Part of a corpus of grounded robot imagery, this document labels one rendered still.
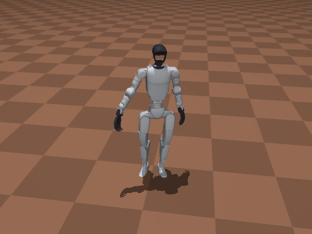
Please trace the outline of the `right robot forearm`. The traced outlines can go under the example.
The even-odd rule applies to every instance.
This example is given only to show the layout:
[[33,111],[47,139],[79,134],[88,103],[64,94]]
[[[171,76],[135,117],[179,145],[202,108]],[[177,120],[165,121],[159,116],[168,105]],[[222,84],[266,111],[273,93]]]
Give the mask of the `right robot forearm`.
[[117,109],[120,109],[120,114],[124,113],[124,110],[125,110],[125,108],[128,105],[130,100],[131,100],[130,97],[128,95],[126,95],[126,93],[125,93],[121,103],[119,104],[119,106],[117,108]]

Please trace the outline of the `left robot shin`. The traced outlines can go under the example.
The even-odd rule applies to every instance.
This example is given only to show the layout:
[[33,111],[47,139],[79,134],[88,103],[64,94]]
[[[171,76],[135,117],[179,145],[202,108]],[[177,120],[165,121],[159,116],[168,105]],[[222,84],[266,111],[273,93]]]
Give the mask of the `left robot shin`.
[[169,151],[169,145],[165,145],[164,147],[159,146],[159,155],[160,155],[160,161],[159,161],[159,166],[164,167],[165,159],[167,158]]

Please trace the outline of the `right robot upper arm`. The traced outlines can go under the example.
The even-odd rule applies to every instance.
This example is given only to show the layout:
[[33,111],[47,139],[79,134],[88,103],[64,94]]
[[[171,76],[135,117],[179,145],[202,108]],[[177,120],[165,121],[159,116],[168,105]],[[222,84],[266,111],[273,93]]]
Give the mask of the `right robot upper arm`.
[[131,87],[128,88],[125,92],[126,95],[128,95],[131,98],[136,95],[136,90],[142,81],[141,79],[147,76],[147,70],[148,70],[147,68],[141,68],[137,70],[136,75],[132,81]]

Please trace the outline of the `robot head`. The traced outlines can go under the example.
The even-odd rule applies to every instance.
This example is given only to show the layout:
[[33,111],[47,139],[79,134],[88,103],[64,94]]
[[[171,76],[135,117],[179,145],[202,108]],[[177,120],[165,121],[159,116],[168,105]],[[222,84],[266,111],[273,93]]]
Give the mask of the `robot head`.
[[[161,66],[161,65],[164,63],[164,61],[166,59],[166,55],[167,55],[167,50],[166,50],[165,46],[162,45],[162,44],[156,44],[153,47],[152,52],[153,52],[153,57],[154,57],[154,60],[155,60],[155,65],[157,67],[154,67],[153,66],[154,64],[151,65],[151,66],[153,66],[156,69],[164,68],[164,66]],[[164,60],[156,60],[155,56],[160,56],[160,55],[164,55]]]

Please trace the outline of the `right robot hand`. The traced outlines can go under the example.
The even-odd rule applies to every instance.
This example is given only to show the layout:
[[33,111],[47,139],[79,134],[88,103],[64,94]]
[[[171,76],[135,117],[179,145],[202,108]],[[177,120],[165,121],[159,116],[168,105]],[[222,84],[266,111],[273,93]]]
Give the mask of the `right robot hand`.
[[[116,113],[117,117],[114,120],[114,128],[116,131],[120,132],[121,130],[123,130],[121,128],[121,116],[123,116],[123,114],[120,114],[120,109],[117,109],[117,113]],[[121,130],[120,130],[121,129]]]

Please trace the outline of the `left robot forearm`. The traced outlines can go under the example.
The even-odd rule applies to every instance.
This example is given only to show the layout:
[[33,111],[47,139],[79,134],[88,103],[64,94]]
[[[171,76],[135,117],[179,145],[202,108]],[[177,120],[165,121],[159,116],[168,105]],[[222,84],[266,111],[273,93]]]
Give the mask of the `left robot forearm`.
[[181,107],[181,109],[183,110],[184,106],[183,106],[183,101],[182,101],[182,93],[176,94],[175,100],[176,100],[177,110],[178,110],[178,107]]

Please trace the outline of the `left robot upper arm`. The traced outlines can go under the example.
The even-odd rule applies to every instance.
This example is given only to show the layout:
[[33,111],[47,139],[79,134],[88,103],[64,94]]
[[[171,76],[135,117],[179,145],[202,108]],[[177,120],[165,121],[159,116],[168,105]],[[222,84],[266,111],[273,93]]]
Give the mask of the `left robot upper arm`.
[[173,83],[173,88],[172,88],[172,92],[173,94],[179,94],[181,93],[181,89],[179,87],[179,71],[176,67],[170,67],[171,69],[171,76],[172,76],[172,83]]

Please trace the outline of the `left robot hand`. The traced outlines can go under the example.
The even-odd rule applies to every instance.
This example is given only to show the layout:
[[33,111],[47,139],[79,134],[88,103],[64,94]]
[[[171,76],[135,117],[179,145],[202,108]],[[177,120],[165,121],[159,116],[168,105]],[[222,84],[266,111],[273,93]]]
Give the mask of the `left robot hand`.
[[180,113],[180,117],[181,117],[179,125],[182,125],[184,123],[184,120],[185,120],[184,109],[182,110],[181,107],[178,107],[178,112]]

